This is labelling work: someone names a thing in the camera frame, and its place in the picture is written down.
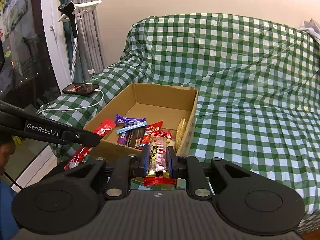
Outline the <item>person's left hand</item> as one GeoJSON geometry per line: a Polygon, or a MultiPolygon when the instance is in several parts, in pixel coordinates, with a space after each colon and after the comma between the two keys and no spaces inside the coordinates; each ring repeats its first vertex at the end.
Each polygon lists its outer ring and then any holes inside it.
{"type": "Polygon", "coordinates": [[[0,147],[0,177],[3,176],[5,167],[9,162],[10,156],[14,154],[16,150],[16,145],[13,139],[10,139],[0,147]]]}

